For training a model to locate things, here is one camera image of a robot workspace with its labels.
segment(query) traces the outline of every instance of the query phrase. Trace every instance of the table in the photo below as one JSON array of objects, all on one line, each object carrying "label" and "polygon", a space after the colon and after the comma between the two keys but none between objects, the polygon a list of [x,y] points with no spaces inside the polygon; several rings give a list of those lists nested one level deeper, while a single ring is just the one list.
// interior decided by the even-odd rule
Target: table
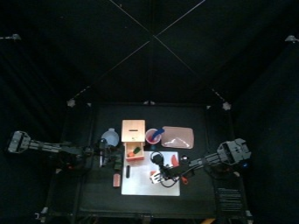
[{"label": "table", "polygon": [[[218,106],[95,103],[69,109],[61,138],[78,145],[91,144],[109,128],[120,135],[122,120],[145,120],[146,130],[162,126],[192,128],[192,149],[156,146],[158,151],[176,151],[178,156],[188,155],[190,159],[213,153],[222,142],[234,139],[229,112]],[[216,217],[214,183],[202,169],[189,178],[188,185],[180,183],[178,197],[122,195],[121,188],[111,187],[113,165],[98,168],[97,158],[93,157],[93,160],[91,169],[83,178],[71,175],[65,184],[65,178],[70,175],[63,173],[62,178],[55,177],[58,184],[50,194],[50,215],[73,216],[74,212],[77,216],[91,214],[106,217],[150,216],[180,219]],[[69,189],[69,195],[61,196],[58,185],[63,186],[62,189]],[[71,201],[69,208],[62,205],[65,201]]]}]

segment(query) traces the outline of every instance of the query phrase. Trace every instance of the orange object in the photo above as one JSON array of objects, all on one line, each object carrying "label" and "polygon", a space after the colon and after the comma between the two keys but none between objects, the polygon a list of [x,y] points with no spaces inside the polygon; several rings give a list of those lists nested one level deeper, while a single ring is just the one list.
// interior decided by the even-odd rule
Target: orange object
[{"label": "orange object", "polygon": [[188,185],[188,179],[185,177],[181,177],[181,182]]},{"label": "orange object", "polygon": [[132,151],[126,153],[126,156],[128,156],[129,158],[132,158],[134,155],[136,155],[136,154],[134,154]]},{"label": "orange object", "polygon": [[178,161],[174,155],[172,155],[172,167],[178,165]]},{"label": "orange object", "polygon": [[113,175],[113,187],[120,187],[120,174]]}]

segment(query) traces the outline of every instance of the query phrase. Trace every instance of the cardboard box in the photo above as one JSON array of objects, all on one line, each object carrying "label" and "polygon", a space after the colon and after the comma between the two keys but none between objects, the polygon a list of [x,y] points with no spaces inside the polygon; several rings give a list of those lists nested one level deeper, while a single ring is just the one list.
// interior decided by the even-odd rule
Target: cardboard box
[{"label": "cardboard box", "polygon": [[145,120],[122,120],[121,142],[125,146],[125,161],[142,160],[145,158]]}]

